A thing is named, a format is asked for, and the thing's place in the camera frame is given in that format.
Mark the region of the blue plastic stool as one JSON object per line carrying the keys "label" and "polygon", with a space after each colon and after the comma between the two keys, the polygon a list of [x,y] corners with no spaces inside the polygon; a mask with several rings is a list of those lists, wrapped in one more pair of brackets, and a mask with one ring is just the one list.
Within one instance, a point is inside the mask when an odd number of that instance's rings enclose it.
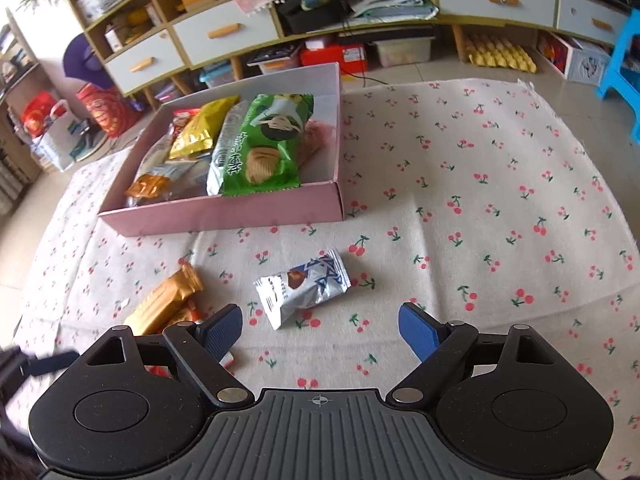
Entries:
{"label": "blue plastic stool", "polygon": [[640,93],[639,73],[624,67],[627,48],[632,40],[639,35],[640,13],[632,9],[620,36],[618,37],[611,61],[602,77],[600,86],[594,92],[600,100],[604,100],[608,90],[615,90],[634,111],[634,126],[630,137],[635,144],[639,144],[640,136]]}

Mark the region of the small red candy pack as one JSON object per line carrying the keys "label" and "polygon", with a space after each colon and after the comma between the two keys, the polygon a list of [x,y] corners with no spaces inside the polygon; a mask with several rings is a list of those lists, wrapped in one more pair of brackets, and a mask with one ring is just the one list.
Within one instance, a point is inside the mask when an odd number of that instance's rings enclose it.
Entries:
{"label": "small red candy pack", "polygon": [[186,125],[200,112],[198,108],[183,108],[172,113],[170,132],[172,136],[178,136]]}

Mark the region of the black storage bag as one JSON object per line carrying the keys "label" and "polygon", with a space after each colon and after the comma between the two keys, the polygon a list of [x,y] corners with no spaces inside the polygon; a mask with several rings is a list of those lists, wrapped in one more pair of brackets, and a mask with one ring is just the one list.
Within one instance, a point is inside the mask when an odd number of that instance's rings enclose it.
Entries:
{"label": "black storage bag", "polygon": [[341,23],[348,10],[345,0],[286,0],[277,5],[285,29],[295,35]]}

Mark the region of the pink floral snack pack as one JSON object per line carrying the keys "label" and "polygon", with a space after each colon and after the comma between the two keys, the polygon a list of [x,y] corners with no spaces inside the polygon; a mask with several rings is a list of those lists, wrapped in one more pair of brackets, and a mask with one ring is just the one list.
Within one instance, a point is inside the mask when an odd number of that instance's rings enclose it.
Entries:
{"label": "pink floral snack pack", "polygon": [[298,142],[298,166],[304,166],[314,157],[314,154],[328,146],[333,138],[333,133],[334,128],[326,122],[320,122],[320,120],[307,122]]}

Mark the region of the orange silver snack pack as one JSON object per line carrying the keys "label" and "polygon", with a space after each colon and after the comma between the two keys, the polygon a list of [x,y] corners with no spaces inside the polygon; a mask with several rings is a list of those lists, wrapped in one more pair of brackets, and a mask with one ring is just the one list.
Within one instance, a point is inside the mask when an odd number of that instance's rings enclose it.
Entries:
{"label": "orange silver snack pack", "polygon": [[150,200],[168,192],[193,166],[193,160],[168,160],[144,172],[126,189],[133,200]]}

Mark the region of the long silver-green snack pack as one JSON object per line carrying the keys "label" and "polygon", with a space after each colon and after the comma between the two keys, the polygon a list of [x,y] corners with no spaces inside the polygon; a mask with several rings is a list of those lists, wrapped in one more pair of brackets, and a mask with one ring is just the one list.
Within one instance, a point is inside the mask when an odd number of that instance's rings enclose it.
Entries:
{"label": "long silver-green snack pack", "polygon": [[228,111],[224,123],[220,129],[220,133],[216,145],[212,151],[209,170],[206,180],[206,193],[208,196],[216,196],[220,194],[222,182],[224,182],[224,165],[231,150],[232,144],[240,132],[242,122],[247,113],[250,102],[243,100],[232,106]]}

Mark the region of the yellow snack bag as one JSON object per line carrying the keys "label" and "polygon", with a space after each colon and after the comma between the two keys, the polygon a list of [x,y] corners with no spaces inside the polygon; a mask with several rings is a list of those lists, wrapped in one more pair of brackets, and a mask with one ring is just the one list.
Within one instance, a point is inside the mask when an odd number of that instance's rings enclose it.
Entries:
{"label": "yellow snack bag", "polygon": [[200,112],[186,125],[183,132],[174,136],[174,144],[167,158],[194,159],[209,152],[218,139],[228,111],[239,102],[239,96],[227,96],[201,106]]}

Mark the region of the wooden tv cabinet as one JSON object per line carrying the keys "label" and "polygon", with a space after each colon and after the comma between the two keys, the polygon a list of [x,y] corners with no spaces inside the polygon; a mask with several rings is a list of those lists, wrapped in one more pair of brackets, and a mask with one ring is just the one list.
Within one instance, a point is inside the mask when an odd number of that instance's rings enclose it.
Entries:
{"label": "wooden tv cabinet", "polygon": [[441,24],[550,30],[612,46],[628,15],[599,0],[430,0],[434,18],[349,18],[345,1],[305,11],[284,0],[252,13],[235,0],[207,0],[179,12],[178,0],[120,0],[82,32],[123,96],[220,60],[232,64],[260,48],[315,36]]}

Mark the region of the red gift bag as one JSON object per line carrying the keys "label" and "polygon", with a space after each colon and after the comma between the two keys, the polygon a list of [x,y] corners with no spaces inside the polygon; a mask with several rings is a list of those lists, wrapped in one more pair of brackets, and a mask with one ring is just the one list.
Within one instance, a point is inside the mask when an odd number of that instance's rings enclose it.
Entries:
{"label": "red gift bag", "polygon": [[33,138],[37,139],[45,133],[55,119],[62,117],[67,112],[67,104],[64,100],[57,100],[51,93],[42,90],[27,104],[21,121],[24,129]]}

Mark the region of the red round gift box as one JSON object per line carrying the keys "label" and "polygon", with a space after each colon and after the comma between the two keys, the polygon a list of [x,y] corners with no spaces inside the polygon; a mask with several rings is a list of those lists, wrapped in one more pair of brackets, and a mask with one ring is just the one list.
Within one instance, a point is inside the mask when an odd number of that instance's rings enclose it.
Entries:
{"label": "red round gift box", "polygon": [[116,87],[101,89],[88,82],[76,96],[110,139],[122,136],[142,117],[140,110],[136,110]]}

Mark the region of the clear plastic storage bin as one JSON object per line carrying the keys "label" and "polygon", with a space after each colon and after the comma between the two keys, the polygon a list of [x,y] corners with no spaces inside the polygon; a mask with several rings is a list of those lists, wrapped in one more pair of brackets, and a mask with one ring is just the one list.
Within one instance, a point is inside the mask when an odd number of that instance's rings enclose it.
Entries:
{"label": "clear plastic storage bin", "polygon": [[420,64],[431,61],[433,39],[414,37],[375,41],[378,59],[383,67]]}

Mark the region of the green chips snack bag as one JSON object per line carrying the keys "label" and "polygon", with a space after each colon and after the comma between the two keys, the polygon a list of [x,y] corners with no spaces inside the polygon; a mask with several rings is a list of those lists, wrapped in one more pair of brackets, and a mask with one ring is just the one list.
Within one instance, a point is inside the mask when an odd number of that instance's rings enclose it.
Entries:
{"label": "green chips snack bag", "polygon": [[250,102],[224,165],[224,196],[298,188],[297,148],[314,114],[309,93],[262,93]]}

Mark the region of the blue silver chocolate pack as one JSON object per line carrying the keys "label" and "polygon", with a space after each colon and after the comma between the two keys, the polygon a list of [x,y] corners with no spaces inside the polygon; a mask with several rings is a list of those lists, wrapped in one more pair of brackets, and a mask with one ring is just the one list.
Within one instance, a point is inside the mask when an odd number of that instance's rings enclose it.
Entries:
{"label": "blue silver chocolate pack", "polygon": [[297,311],[309,310],[346,294],[352,286],[344,261],[335,249],[294,268],[263,276],[254,287],[268,321],[278,330]]}

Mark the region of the gold wafer bar pack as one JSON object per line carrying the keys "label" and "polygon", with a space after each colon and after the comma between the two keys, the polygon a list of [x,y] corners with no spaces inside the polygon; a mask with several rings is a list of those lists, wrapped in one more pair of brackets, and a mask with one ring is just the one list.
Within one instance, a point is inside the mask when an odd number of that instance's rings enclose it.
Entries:
{"label": "gold wafer bar pack", "polygon": [[190,263],[180,269],[149,293],[126,318],[125,324],[134,336],[161,332],[184,306],[186,300],[204,289],[203,283]]}

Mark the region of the white rice cracker pack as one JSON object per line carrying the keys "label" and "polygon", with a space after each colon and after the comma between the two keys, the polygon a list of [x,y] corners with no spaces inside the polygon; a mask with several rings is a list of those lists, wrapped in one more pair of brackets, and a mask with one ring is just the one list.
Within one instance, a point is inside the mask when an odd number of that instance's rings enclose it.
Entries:
{"label": "white rice cracker pack", "polygon": [[138,170],[134,175],[134,180],[137,181],[146,174],[152,174],[152,171],[156,167],[162,166],[168,157],[172,144],[174,144],[174,135],[170,131],[167,131],[143,156]]}

